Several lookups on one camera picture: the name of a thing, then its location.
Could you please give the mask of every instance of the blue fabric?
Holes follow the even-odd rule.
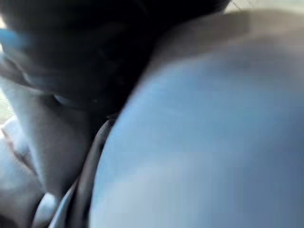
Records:
[[[148,69],[104,147],[90,227],[304,227],[304,35],[261,37]]]

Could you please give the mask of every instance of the dark fabric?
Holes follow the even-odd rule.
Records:
[[[10,31],[1,31],[0,41],[7,58],[26,73],[23,79],[6,77],[49,91],[65,105],[112,114],[163,31],[219,12],[228,2],[3,0],[0,11]]]

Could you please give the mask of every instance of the blurry background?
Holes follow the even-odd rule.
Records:
[[[228,5],[226,12],[258,8],[281,8],[304,12],[304,0],[233,0]],[[0,28],[3,27],[4,23],[0,18]],[[13,110],[0,90],[0,124],[3,124],[11,116],[13,116]]]

